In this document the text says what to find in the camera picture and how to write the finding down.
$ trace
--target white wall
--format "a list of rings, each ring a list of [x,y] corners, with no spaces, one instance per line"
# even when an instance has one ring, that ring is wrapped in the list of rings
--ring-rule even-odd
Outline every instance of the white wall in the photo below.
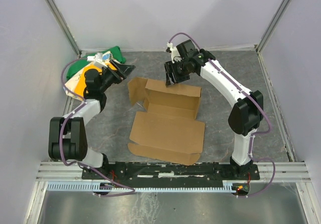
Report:
[[[0,222],[22,223],[65,104],[60,72],[76,56],[45,0],[0,0],[0,12]]]
[[[162,50],[179,31],[202,47],[253,46],[281,1],[55,0],[82,50]]]
[[[263,50],[299,161],[321,203],[321,0],[292,0]]]

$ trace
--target cardboard box lid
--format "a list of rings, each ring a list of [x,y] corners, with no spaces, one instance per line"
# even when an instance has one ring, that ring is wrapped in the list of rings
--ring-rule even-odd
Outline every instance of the cardboard box lid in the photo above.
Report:
[[[203,151],[205,123],[196,121],[201,88],[134,78],[128,83],[131,104],[144,101],[147,112],[137,112],[129,150],[139,156],[184,165],[194,164]]]

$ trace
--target work surface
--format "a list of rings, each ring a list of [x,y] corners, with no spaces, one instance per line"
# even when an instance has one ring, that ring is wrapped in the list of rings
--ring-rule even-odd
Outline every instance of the work surface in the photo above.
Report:
[[[277,126],[272,103],[269,99],[263,73],[255,51],[213,52],[220,64],[241,84],[252,91],[259,90],[264,96],[264,110],[274,128],[266,136],[254,139],[254,156],[271,157],[274,161],[288,161],[280,131]],[[136,76],[165,80],[164,62],[170,60],[166,52],[127,52],[127,64],[136,66],[129,78],[121,84],[112,85],[107,91],[107,104],[103,112],[86,126],[88,145],[105,153],[110,161],[153,161],[135,156],[128,150],[129,134],[137,111],[144,111],[141,104],[130,105],[127,83]],[[208,81],[191,74],[184,84],[202,87],[202,99],[197,120],[206,124],[204,148],[200,162],[227,162],[233,152],[234,133],[228,125],[231,107],[219,91]],[[263,120],[259,130],[266,130]]]
[[[253,192],[262,184],[252,184]],[[273,184],[257,197],[223,193],[136,193],[99,198],[89,192],[47,191],[38,224],[260,223],[305,224],[294,183]]]

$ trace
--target purple cable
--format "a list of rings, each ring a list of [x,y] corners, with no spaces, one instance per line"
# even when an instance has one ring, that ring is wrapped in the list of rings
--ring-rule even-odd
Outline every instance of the purple cable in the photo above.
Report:
[[[197,42],[188,34],[186,34],[185,32],[178,32],[176,33],[175,35],[173,35],[170,40],[169,40],[169,43],[172,42],[172,40],[174,39],[174,37],[178,36],[178,35],[184,35],[184,36],[187,36],[189,39],[192,40],[192,42],[196,45],[196,47],[200,50],[200,46],[197,44]]]
[[[81,98],[81,99],[83,100],[82,103],[81,103],[78,107],[76,107],[76,108],[65,118],[65,120],[64,120],[63,123],[62,123],[61,130],[60,130],[60,134],[59,134],[59,151],[60,151],[61,160],[62,160],[62,162],[63,162],[66,166],[70,166],[70,165],[72,165],[72,164],[78,163],[79,166],[82,166],[82,167],[85,167],[85,168],[88,168],[88,169],[93,170],[93,171],[96,172],[98,175],[100,175],[102,178],[104,178],[105,180],[108,180],[109,182],[113,183],[114,185],[117,185],[117,186],[120,186],[120,187],[123,187],[123,188],[126,188],[126,189],[131,190],[130,192],[123,192],[123,193],[111,194],[111,195],[108,194],[108,195],[104,195],[103,197],[116,197],[116,196],[122,196],[122,195],[132,194],[132,193],[135,192],[135,189],[134,189],[134,188],[131,188],[131,187],[129,187],[129,186],[126,186],[126,185],[117,183],[117,182],[109,179],[107,176],[105,176],[104,174],[102,174],[100,171],[98,171],[97,169],[95,169],[95,168],[93,168],[93,167],[90,167],[89,165],[86,165],[86,164],[83,164],[83,163],[80,163],[80,162],[77,162],[77,161],[72,161],[72,162],[68,163],[68,162],[66,161],[66,159],[65,159],[64,149],[63,149],[63,145],[62,145],[62,143],[63,143],[63,134],[64,134],[65,126],[66,126],[68,120],[69,120],[76,112],[78,112],[80,109],[82,109],[87,103],[86,103],[86,99],[85,99],[83,96],[80,96],[80,95],[76,94],[75,92],[73,92],[73,91],[71,91],[71,90],[69,90],[69,89],[67,88],[67,86],[65,85],[63,76],[64,76],[65,70],[66,70],[66,68],[67,68],[68,66],[70,66],[72,63],[74,63],[74,62],[76,62],[76,61],[78,61],[78,60],[81,60],[81,59],[85,59],[85,58],[79,58],[79,59],[76,59],[76,60],[74,60],[74,61],[69,62],[69,63],[64,67],[64,69],[63,69],[62,72],[61,72],[61,79],[60,79],[60,80],[61,80],[61,83],[62,83],[64,89],[65,89],[66,91],[68,91],[69,93],[71,93],[71,94],[73,94],[73,95],[75,95],[75,96],[77,96],[77,97],[79,97],[79,98]]]
[[[212,64],[212,66],[218,70],[218,71],[221,71],[221,69],[212,61],[212,59],[208,59],[208,61]],[[256,133],[252,133],[251,136],[250,136],[250,145],[249,145],[249,151],[248,151],[248,157],[253,160],[254,162],[259,162],[259,161],[269,161],[272,163],[273,165],[273,174],[272,174],[272,177],[269,181],[269,183],[260,191],[254,193],[254,194],[250,194],[250,195],[247,195],[247,196],[239,196],[241,198],[248,198],[248,197],[252,197],[252,196],[256,196],[256,195],[259,195],[261,194],[262,192],[266,191],[272,184],[273,180],[274,180],[274,176],[275,176],[275,171],[276,171],[276,167],[275,167],[275,163],[272,159],[270,158],[261,158],[261,159],[254,159],[252,157],[252,150],[253,150],[253,139],[254,139],[254,136],[255,135],[264,135],[264,134],[268,134],[272,131],[272,124],[270,122],[270,119],[269,117],[267,116],[267,114],[263,111],[263,109],[261,108],[261,106],[250,96],[248,95],[236,82],[234,82],[229,75],[227,75],[225,72],[221,71],[220,72],[224,77],[226,77],[230,82],[231,84],[233,84],[237,90],[240,91],[240,93],[244,94],[246,97],[248,97],[251,102],[257,107],[257,109],[260,111],[260,113],[263,115],[263,117],[265,118],[266,122],[267,122],[267,125],[268,125],[268,130],[266,131],[260,131],[260,132],[256,132]]]

